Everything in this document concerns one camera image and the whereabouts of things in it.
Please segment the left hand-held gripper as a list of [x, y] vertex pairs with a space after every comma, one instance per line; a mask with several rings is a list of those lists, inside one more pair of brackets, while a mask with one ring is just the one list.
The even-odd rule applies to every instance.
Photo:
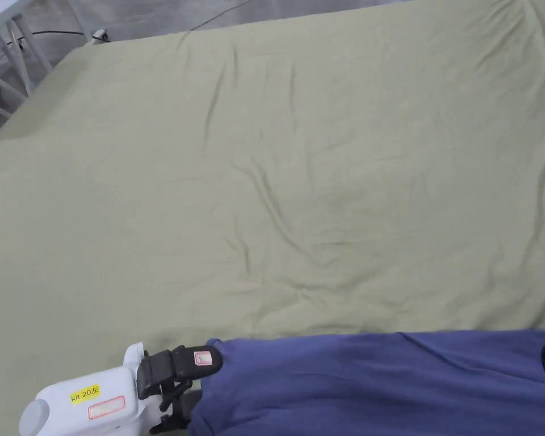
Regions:
[[192, 384], [223, 366], [214, 346], [178, 346], [148, 355], [130, 345], [120, 366], [43, 388], [25, 407], [19, 435], [172, 435], [187, 430]]

